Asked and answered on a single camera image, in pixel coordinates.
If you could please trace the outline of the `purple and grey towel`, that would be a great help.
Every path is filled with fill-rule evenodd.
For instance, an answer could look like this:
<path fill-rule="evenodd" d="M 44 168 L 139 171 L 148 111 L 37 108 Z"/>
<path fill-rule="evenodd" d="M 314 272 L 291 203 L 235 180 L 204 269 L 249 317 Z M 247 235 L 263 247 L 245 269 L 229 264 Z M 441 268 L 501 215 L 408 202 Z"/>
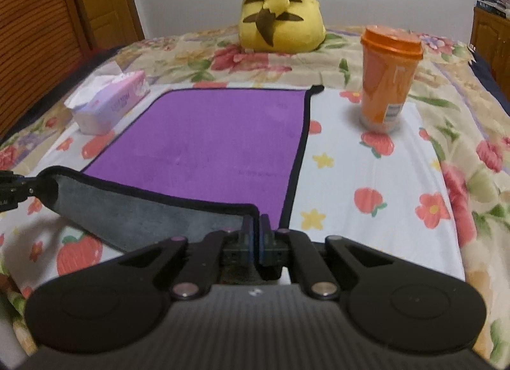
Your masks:
<path fill-rule="evenodd" d="M 187 88 L 161 95 L 85 169 L 38 175 L 42 204 L 131 252 L 267 215 L 289 225 L 322 88 Z"/>

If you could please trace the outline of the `pink tissue box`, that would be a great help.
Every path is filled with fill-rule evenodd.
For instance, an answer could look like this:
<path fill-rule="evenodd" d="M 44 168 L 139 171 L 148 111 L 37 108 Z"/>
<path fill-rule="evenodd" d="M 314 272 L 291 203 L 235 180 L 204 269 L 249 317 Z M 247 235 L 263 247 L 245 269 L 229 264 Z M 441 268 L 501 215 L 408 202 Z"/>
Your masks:
<path fill-rule="evenodd" d="M 144 71 L 100 75 L 79 86 L 65 105 L 82 133 L 103 135 L 113 129 L 148 92 Z"/>

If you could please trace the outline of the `white fruit print cloth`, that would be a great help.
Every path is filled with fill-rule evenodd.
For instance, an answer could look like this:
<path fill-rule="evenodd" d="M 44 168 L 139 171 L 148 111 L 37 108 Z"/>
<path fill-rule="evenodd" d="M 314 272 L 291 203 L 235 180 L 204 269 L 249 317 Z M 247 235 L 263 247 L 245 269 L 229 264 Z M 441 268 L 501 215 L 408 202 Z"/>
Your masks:
<path fill-rule="evenodd" d="M 159 85 L 107 134 L 88 136 L 71 125 L 40 163 L 83 170 L 143 111 L 165 93 Z M 329 235 L 389 253 L 455 278 L 465 272 L 452 205 L 432 145 L 423 137 L 418 109 L 404 107 L 397 130 L 377 134 L 358 120 L 345 92 L 325 88 L 311 100 L 310 127 L 290 214 L 290 229 L 322 242 Z"/>

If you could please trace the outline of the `wooden louvered wardrobe door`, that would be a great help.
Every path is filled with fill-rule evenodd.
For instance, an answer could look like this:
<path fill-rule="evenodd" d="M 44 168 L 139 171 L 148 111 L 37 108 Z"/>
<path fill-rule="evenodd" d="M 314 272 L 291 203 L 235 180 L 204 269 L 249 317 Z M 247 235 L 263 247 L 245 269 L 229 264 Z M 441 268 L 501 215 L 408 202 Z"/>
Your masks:
<path fill-rule="evenodd" d="M 74 0 L 1 0 L 1 134 L 89 56 Z"/>

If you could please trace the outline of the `orange plastic cup with lid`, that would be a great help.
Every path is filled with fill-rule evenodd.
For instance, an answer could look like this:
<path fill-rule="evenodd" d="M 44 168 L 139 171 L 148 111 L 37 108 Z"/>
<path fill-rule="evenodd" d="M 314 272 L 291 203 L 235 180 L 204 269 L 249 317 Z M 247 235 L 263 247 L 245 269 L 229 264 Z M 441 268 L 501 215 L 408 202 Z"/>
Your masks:
<path fill-rule="evenodd" d="M 365 27 L 361 45 L 361 122 L 371 131 L 389 133 L 397 126 L 424 49 L 417 35 L 383 25 Z"/>

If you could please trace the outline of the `floral bed blanket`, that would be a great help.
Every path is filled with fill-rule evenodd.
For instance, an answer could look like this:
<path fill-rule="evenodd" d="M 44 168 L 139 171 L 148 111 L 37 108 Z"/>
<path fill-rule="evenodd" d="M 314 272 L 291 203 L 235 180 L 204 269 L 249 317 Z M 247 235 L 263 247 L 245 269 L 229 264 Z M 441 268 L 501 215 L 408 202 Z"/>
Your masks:
<path fill-rule="evenodd" d="M 423 137 L 436 152 L 452 205 L 465 272 L 461 279 L 481 294 L 487 308 L 474 350 L 492 366 L 506 369 L 509 117 L 473 73 L 474 58 L 468 46 L 448 42 L 446 52 L 439 52 L 437 38 L 424 35 L 421 42 L 425 55 L 397 126 L 378 134 L 397 130 L 406 105 L 418 109 Z M 236 28 L 146 39 L 100 64 L 103 70 L 114 67 L 126 73 L 144 71 L 149 92 L 159 85 L 333 88 L 358 105 L 361 123 L 360 29 L 328 32 L 316 50 L 295 55 L 250 52 L 241 47 Z M 65 87 L 45 114 L 1 143 L 3 170 L 25 177 L 40 173 L 35 166 L 68 127 L 77 125 L 65 106 L 69 94 L 70 88 Z"/>

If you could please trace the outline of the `yellow Pikachu plush toy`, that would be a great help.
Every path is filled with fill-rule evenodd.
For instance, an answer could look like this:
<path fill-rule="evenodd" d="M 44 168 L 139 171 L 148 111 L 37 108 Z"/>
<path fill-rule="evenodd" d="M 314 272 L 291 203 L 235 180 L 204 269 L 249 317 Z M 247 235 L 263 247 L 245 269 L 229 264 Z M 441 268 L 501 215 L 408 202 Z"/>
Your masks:
<path fill-rule="evenodd" d="M 238 38 L 244 49 L 298 54 L 324 41 L 326 30 L 317 0 L 243 0 Z"/>

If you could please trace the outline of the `wooden sideboard cabinet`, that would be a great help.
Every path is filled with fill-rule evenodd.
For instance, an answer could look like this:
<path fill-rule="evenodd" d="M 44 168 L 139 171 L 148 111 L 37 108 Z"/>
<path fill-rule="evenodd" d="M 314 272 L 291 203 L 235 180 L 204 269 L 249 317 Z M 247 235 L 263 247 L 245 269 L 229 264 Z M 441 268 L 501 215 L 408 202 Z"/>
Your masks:
<path fill-rule="evenodd" d="M 476 6 L 470 43 L 488 63 L 491 75 L 509 99 L 509 19 Z"/>

